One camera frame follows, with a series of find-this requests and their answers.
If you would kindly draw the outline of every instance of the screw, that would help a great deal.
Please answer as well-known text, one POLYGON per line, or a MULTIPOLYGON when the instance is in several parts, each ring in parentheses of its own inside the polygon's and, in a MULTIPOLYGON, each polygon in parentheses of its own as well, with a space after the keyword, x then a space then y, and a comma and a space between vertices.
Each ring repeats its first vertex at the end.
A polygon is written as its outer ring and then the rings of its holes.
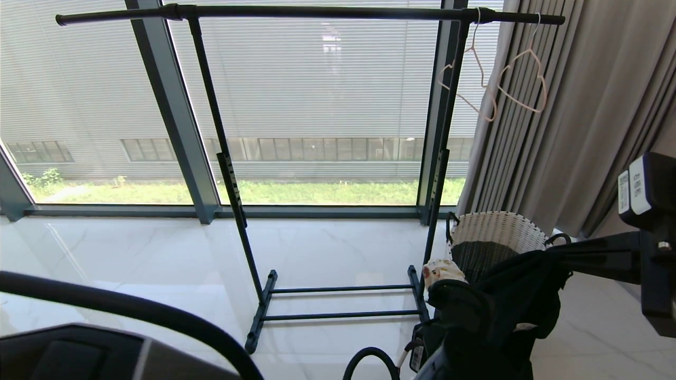
POLYGON ((671 251, 671 244, 669 244, 668 241, 660 241, 659 243, 657 243, 657 249, 662 252, 671 251))

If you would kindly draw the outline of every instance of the white label sticker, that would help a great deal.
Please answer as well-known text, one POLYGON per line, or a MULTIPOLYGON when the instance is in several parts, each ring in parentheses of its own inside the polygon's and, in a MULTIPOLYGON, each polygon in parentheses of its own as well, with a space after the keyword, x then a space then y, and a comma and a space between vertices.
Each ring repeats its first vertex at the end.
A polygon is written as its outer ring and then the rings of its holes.
POLYGON ((629 183, 631 188, 631 209, 640 215, 650 210, 646 197, 646 175, 643 167, 643 156, 629 165, 629 183))
POLYGON ((617 208, 620 214, 629 211, 629 171, 617 177, 617 208))

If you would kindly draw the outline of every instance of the curtain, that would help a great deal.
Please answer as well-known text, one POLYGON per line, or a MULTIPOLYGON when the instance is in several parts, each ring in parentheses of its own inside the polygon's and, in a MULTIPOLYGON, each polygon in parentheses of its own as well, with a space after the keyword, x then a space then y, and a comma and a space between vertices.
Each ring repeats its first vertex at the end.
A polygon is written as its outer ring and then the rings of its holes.
MULTIPOLYGON (((590 236, 614 208, 619 173, 675 128, 676 1, 522 0, 505 10, 566 17, 535 33, 548 102, 536 114, 497 92, 500 80, 535 108, 544 95, 532 57, 498 78, 536 27, 501 25, 489 83, 498 117, 479 119, 458 211, 511 211, 543 231, 590 236)), ((491 114, 486 98, 481 107, 491 114)))

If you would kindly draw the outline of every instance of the grass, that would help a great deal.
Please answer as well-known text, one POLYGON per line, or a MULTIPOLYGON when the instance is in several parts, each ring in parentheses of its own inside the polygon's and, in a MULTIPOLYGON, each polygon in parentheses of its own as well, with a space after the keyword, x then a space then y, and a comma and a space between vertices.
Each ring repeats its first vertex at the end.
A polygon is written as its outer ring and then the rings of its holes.
MULTIPOLYGON (((394 183, 278 183, 239 181, 244 204, 308 205, 412 205, 416 202, 418 181, 394 183)), ((455 204, 464 178, 447 179, 442 204, 455 204)), ((62 181, 30 190, 38 203, 60 204, 192 204, 184 183, 86 183, 62 181)), ((221 200, 227 192, 218 186, 221 200)))

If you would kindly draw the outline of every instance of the clothes hanger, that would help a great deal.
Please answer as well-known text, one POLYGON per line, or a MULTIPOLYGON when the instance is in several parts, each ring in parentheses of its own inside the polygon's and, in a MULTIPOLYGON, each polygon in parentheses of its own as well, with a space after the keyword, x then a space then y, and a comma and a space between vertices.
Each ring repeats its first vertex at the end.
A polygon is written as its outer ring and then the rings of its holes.
MULTIPOLYGON (((467 53, 468 51, 472 51, 472 53, 473 53, 473 55, 474 55, 474 59, 475 59, 475 61, 477 61, 477 65, 479 66, 479 71, 480 71, 480 73, 481 73, 481 87, 484 88, 486 91, 488 91, 488 93, 491 95, 491 101, 493 102, 493 116, 491 116, 490 118, 489 118, 488 116, 486 116, 483 112, 481 112, 481 111, 479 110, 479 108, 477 108, 475 105, 473 105, 469 100, 467 100, 467 98, 465 98, 465 97, 462 96, 461 94, 456 93, 456 96, 459 97, 459 98, 461 98, 465 103, 467 103, 467 105, 469 105, 470 107, 472 107, 472 109, 474 109, 474 111, 476 111, 476 113, 478 113, 478 114, 482 117, 482 119, 486 120, 487 122, 492 122, 493 120, 496 119, 496 116, 497 116, 498 103, 497 103, 497 101, 496 101, 496 96, 495 96, 495 94, 493 94, 493 91, 491 91, 491 89, 488 88, 488 85, 484 85, 484 83, 483 83, 483 80, 484 80, 485 75, 484 75, 484 73, 483 73, 483 66, 481 65, 481 60, 479 60, 479 55, 477 54, 477 49, 476 49, 476 47, 475 47, 475 42, 476 42, 476 40, 477 40, 477 29, 479 28, 479 24, 481 23, 481 10, 480 10, 479 8, 477 8, 477 12, 479 13, 479 19, 477 20, 477 25, 474 27, 474 33, 472 34, 472 44, 471 44, 470 47, 468 47, 467 49, 465 49, 464 52, 467 53)), ((437 75, 437 82, 438 82, 444 89, 447 89, 448 91, 451 91, 451 88, 448 87, 447 85, 445 85, 445 84, 443 83, 443 81, 442 81, 442 79, 443 79, 443 73, 446 71, 446 69, 448 69, 448 68, 453 68, 453 65, 454 65, 455 63, 456 63, 455 60, 453 60, 453 62, 452 62, 450 65, 444 66, 444 67, 439 71, 439 74, 437 75)))
POLYGON ((521 107, 524 107, 526 110, 535 112, 536 114, 539 114, 540 112, 542 112, 545 109, 545 107, 547 106, 547 83, 545 83, 545 78, 542 75, 542 62, 540 62, 540 58, 533 51, 533 41, 535 40, 535 33, 537 33, 537 29, 540 27, 540 20, 541 20, 541 16, 540 16, 540 13, 538 12, 537 13, 537 26, 535 27, 535 30, 533 31, 533 34, 531 35, 531 40, 528 42, 528 49, 520 52, 518 55, 516 55, 516 57, 512 58, 510 63, 507 66, 505 66, 504 69, 502 69, 502 71, 500 72, 500 76, 498 77, 498 90, 500 90, 503 94, 505 94, 505 96, 507 96, 509 99, 513 100, 513 102, 515 102, 516 104, 520 105, 521 107), (535 63, 537 64, 537 79, 539 79, 540 82, 542 83, 542 106, 539 109, 532 108, 531 106, 520 102, 519 100, 517 100, 515 97, 510 95, 507 91, 505 91, 505 89, 503 89, 500 86, 500 83, 502 81, 502 76, 504 75, 504 73, 508 69, 514 68, 515 61, 517 59, 519 59, 520 57, 526 55, 526 54, 532 55, 533 58, 535 59, 535 63))

